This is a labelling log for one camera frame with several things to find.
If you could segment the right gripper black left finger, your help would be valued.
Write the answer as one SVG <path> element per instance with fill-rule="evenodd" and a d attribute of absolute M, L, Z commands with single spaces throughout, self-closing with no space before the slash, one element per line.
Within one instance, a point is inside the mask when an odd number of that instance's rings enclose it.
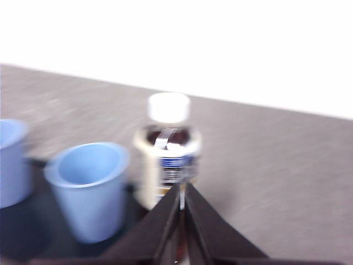
<path fill-rule="evenodd" d="M 30 264 L 174 264 L 179 241 L 179 194 L 179 186 L 173 186 L 133 229 L 98 257 L 32 259 Z"/>

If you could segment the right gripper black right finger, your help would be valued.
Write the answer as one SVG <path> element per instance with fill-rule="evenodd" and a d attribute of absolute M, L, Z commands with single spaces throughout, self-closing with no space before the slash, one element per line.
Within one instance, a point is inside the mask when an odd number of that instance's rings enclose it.
<path fill-rule="evenodd" d="M 185 228 L 191 264 L 338 264 L 269 257 L 227 223 L 190 183 L 185 186 Z"/>

